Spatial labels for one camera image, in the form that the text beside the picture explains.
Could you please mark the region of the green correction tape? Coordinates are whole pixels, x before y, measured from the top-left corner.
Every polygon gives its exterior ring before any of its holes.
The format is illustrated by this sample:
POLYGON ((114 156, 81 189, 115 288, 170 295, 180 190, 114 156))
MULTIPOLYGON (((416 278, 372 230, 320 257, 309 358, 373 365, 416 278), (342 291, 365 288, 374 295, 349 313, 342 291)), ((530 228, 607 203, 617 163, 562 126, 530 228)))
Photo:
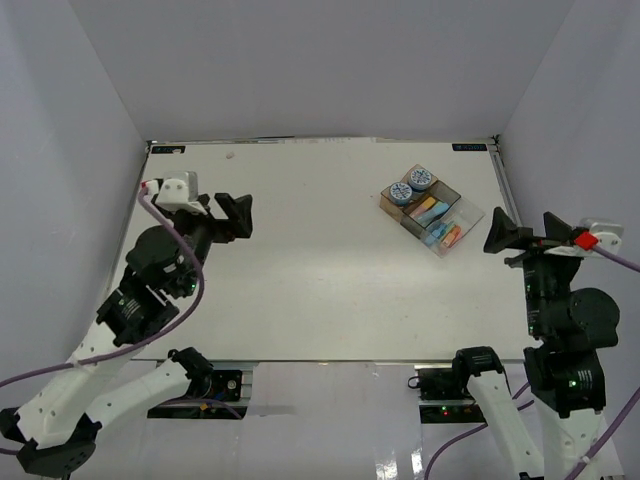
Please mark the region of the green correction tape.
POLYGON ((454 225, 455 225, 454 221, 442 223, 438 230, 438 237, 442 238, 454 225))

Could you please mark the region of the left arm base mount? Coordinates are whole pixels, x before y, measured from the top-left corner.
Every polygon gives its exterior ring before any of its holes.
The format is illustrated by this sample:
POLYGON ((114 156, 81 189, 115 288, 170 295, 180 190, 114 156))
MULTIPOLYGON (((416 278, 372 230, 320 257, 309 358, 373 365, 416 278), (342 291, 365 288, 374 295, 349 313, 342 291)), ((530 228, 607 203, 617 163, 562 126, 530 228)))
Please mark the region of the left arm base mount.
POLYGON ((216 370, 206 393, 189 393, 151 408, 148 419, 242 420, 248 409, 242 370, 216 370))

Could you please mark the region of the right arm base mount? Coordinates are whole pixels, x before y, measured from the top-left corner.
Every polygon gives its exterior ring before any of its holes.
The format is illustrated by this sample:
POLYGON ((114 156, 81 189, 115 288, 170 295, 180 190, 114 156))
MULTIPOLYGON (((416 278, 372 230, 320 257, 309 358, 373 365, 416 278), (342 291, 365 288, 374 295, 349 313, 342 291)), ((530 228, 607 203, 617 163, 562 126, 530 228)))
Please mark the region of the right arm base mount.
POLYGON ((423 425, 481 424, 485 421, 475 399, 463 390, 451 367, 417 369, 407 387, 418 393, 423 425))

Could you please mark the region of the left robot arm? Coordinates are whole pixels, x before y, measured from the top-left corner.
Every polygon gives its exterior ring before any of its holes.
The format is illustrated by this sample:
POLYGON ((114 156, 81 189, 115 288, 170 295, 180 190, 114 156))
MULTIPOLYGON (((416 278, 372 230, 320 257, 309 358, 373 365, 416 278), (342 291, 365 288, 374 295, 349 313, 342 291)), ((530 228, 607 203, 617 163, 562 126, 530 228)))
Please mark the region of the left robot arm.
POLYGON ((70 358, 41 369, 49 383, 31 400, 1 412, 2 436, 20 444, 14 455, 25 473, 67 479, 91 457, 100 435, 165 402, 220 403, 224 386, 195 348, 169 352, 152 372, 113 391, 119 371, 146 346, 195 312, 204 297, 210 247, 253 233, 250 195, 165 201, 141 191, 141 206, 157 225, 139 234, 125 256, 121 280, 70 358))

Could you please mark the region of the orange correction tape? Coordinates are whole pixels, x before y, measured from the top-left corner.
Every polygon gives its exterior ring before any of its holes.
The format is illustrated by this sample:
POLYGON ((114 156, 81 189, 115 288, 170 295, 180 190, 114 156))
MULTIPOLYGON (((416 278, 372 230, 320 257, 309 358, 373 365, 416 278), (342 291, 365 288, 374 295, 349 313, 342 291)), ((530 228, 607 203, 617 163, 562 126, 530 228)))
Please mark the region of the orange correction tape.
POLYGON ((455 236, 456 238, 458 238, 458 236, 459 236, 460 232, 461 232, 461 227, 460 227, 460 226, 458 226, 458 225, 456 225, 455 227, 453 227, 453 228, 452 228, 452 229, 451 229, 451 230, 446 234, 446 236, 447 236, 447 235, 450 235, 450 236, 455 236))

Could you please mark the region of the blue washi tape roll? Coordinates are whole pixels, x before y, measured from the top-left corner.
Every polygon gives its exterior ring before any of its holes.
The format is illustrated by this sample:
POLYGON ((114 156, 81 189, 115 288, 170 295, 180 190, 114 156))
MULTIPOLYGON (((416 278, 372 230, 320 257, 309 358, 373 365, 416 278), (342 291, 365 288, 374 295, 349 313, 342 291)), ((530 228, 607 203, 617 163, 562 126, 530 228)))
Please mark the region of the blue washi tape roll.
POLYGON ((405 182, 395 182, 388 187, 388 199, 398 206, 404 206, 411 202, 413 189, 405 182))
POLYGON ((407 176, 407 184, 416 192, 423 192, 433 183, 432 173, 422 167, 412 169, 407 176))

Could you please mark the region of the orange cap pink highlighter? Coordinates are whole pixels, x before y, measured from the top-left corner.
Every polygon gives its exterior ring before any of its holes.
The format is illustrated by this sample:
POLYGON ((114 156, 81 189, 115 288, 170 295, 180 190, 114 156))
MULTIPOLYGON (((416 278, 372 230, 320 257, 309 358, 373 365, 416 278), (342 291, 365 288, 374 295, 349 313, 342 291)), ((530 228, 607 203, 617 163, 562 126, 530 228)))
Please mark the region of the orange cap pink highlighter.
POLYGON ((419 217, 430 210, 436 203, 437 200, 434 197, 429 196, 411 211, 410 216, 413 218, 419 217))

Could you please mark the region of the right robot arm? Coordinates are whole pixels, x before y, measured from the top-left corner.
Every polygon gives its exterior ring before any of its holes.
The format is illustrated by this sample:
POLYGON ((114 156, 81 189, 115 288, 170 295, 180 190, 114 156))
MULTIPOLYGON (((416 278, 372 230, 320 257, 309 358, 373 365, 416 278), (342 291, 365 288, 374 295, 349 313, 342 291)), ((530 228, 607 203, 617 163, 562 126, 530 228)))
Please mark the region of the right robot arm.
POLYGON ((504 262, 523 272, 527 330, 539 343, 525 348, 524 367, 543 447, 536 447, 522 422, 492 348, 457 351, 451 384, 479 405, 517 478, 601 479, 597 437, 606 389, 597 352, 617 345, 620 310, 604 291, 574 290, 571 282, 584 259, 619 251, 623 229, 593 219, 571 226, 550 212, 543 220, 545 233, 537 236, 497 207, 483 247, 489 254, 518 253, 504 262))

